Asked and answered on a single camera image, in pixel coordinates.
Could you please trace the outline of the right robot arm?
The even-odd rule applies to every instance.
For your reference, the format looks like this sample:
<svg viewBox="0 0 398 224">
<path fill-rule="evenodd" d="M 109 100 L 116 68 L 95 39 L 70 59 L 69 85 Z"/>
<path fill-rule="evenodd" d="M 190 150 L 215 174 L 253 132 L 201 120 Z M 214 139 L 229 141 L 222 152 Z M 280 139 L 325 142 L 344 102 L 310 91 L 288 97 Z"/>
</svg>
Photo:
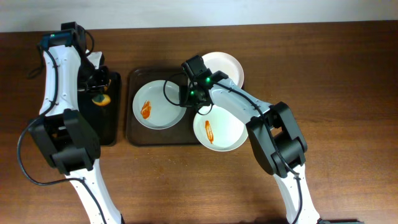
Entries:
<svg viewBox="0 0 398 224">
<path fill-rule="evenodd" d="M 201 56 L 181 65 L 189 84 L 180 87 L 181 107 L 218 106 L 230 112 L 248 131 L 257 163 L 275 178 L 289 223 L 320 223 L 305 178 L 307 142 L 284 102 L 261 101 L 222 71 L 212 72 Z"/>
</svg>

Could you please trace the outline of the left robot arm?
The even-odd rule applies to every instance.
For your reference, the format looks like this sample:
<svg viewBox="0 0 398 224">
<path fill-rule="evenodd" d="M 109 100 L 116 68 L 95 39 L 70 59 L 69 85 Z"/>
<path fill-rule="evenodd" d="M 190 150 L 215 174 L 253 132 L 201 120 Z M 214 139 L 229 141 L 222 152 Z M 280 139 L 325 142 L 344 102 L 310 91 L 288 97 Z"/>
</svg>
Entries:
<svg viewBox="0 0 398 224">
<path fill-rule="evenodd" d="M 116 142 L 121 76 L 94 50 L 93 36 L 76 22 L 39 42 L 45 94 L 25 131 L 50 167 L 72 184 L 91 223 L 122 223 L 101 175 L 102 146 Z"/>
</svg>

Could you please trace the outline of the pale blue round plate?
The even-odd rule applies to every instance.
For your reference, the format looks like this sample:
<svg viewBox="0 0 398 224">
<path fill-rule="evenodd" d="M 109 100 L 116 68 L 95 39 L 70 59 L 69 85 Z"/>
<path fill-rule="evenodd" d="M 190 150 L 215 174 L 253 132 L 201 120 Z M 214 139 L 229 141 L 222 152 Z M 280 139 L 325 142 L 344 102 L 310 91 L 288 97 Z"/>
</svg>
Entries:
<svg viewBox="0 0 398 224">
<path fill-rule="evenodd" d="M 171 104 L 164 96 L 177 104 L 179 86 L 165 80 L 155 80 L 142 86 L 134 95 L 132 111 L 135 118 L 149 129 L 167 129 L 176 125 L 185 115 L 186 108 Z"/>
</svg>

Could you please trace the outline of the green and yellow sponge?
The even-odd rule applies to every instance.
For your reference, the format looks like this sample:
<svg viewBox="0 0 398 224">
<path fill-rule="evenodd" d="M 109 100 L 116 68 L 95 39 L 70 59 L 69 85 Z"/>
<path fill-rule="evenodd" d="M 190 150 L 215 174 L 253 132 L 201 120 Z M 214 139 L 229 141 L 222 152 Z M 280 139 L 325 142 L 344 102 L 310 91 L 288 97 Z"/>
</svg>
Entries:
<svg viewBox="0 0 398 224">
<path fill-rule="evenodd" d="M 110 88 L 111 85 L 111 80 L 109 80 L 108 84 L 103 87 L 103 89 L 96 94 L 95 96 L 92 97 L 92 102 L 97 105 L 97 106 L 106 106 L 110 104 L 111 98 L 106 92 Z"/>
</svg>

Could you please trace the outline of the white plate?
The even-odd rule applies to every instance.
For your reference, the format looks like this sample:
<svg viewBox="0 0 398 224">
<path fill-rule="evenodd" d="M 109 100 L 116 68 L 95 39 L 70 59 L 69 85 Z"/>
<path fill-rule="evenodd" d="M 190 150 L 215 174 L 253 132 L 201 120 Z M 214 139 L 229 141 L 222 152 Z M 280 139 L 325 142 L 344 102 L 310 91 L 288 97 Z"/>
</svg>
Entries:
<svg viewBox="0 0 398 224">
<path fill-rule="evenodd" d="M 244 71 L 241 64 L 232 55 L 224 52 L 210 52 L 202 56 L 204 64 L 213 73 L 222 71 L 239 88 L 244 84 Z"/>
<path fill-rule="evenodd" d="M 193 120 L 193 131 L 203 146 L 218 152 L 235 150 L 248 138 L 243 122 L 219 106 L 200 108 Z"/>
</svg>

